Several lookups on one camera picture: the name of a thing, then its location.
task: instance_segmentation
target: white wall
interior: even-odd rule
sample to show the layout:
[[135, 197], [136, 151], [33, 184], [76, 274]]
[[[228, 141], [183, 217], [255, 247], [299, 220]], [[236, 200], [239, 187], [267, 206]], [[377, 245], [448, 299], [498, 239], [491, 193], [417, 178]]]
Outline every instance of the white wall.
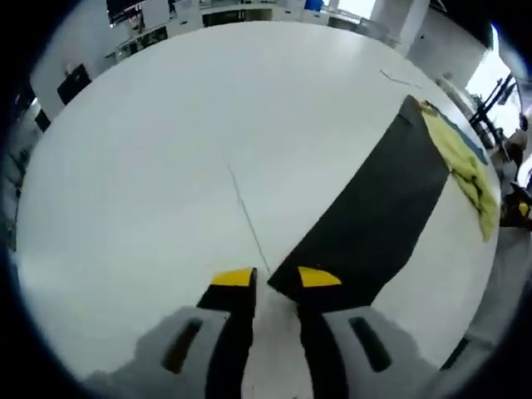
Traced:
[[412, 1], [376, 0], [370, 19], [386, 26], [389, 29], [390, 37], [399, 40]]
[[6, 179], [2, 182], [2, 201], [4, 217], [14, 224], [18, 208], [17, 188]]
[[451, 73], [451, 81], [465, 89], [486, 50], [449, 18], [429, 10], [407, 58], [433, 79]]
[[66, 17], [30, 77], [50, 121], [64, 108], [57, 88], [65, 80], [65, 65], [83, 63], [94, 79], [105, 70], [105, 56], [127, 38], [126, 27], [110, 28], [106, 0], [84, 0]]
[[403, 56], [408, 54], [423, 26], [425, 16], [429, 11], [429, 2], [430, 0], [413, 0], [411, 2], [405, 24], [399, 36], [399, 45], [396, 47], [396, 50]]
[[18, 158], [20, 151], [31, 150], [42, 136], [42, 131], [35, 122], [35, 118], [41, 110], [40, 104], [35, 101], [13, 124], [9, 133], [7, 150]]
[[529, 81], [532, 76], [528, 72], [526, 62], [523, 57], [511, 46], [511, 42], [500, 33], [499, 38], [499, 56], [500, 59], [511, 70], [512, 75], [520, 81]]
[[170, 19], [168, 0], [149, 0], [142, 5], [146, 29], [157, 27]]

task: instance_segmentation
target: yellow cloth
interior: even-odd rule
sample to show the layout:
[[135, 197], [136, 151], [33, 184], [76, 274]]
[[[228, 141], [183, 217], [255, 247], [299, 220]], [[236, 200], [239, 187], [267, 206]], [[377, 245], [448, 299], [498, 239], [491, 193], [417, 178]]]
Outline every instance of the yellow cloth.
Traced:
[[489, 240], [498, 221], [498, 206], [490, 192], [485, 166], [437, 110], [425, 102], [420, 105], [432, 142], [440, 151], [465, 196], [479, 211], [482, 236], [484, 241]]

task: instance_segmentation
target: gray gripper base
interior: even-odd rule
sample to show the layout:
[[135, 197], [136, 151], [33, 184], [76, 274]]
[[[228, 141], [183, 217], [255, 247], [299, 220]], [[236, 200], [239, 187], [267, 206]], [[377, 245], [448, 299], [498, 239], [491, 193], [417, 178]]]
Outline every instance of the gray gripper base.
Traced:
[[[323, 316], [344, 363], [349, 398], [421, 397], [436, 369], [420, 358], [410, 335], [370, 307], [325, 313]], [[357, 335], [353, 327], [357, 323], [365, 324], [373, 333]], [[384, 348], [384, 353], [376, 350], [376, 356], [381, 361], [377, 359], [372, 365], [370, 357], [374, 359], [375, 353], [368, 357], [359, 339], [362, 335], [377, 337], [381, 349]], [[375, 346], [371, 346], [369, 350], [375, 350]]]
[[[133, 360], [114, 372], [91, 374], [85, 385], [112, 398], [204, 398], [209, 363], [228, 318], [228, 312], [180, 308], [138, 340]], [[175, 374], [163, 366], [164, 359], [190, 323], [199, 331]]]

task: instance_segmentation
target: black mat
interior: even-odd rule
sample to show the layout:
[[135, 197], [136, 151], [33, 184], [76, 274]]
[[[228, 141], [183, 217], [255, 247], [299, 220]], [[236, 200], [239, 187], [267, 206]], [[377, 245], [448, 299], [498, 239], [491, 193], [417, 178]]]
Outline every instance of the black mat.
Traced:
[[[356, 124], [353, 130], [356, 135]], [[268, 283], [300, 302], [297, 266], [318, 268], [342, 281], [347, 302], [335, 306], [371, 304], [410, 258], [448, 177], [417, 101], [409, 96], [352, 180]]]

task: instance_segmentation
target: window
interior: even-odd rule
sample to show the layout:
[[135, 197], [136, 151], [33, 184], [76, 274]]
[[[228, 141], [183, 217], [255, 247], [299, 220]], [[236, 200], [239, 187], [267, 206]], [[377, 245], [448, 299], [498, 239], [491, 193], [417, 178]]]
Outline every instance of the window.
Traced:
[[[465, 88], [470, 94], [480, 96], [485, 101], [499, 79], [504, 80], [510, 69], [503, 63], [499, 56], [499, 36], [491, 26], [493, 36], [493, 49], [488, 50], [480, 65], [476, 68], [473, 77]], [[496, 127], [502, 127], [504, 135], [510, 137], [519, 127], [520, 101], [517, 91], [513, 92], [505, 104], [495, 104], [488, 112], [488, 117]]]
[[340, 0], [338, 8], [351, 14], [367, 18], [372, 15], [376, 0]]

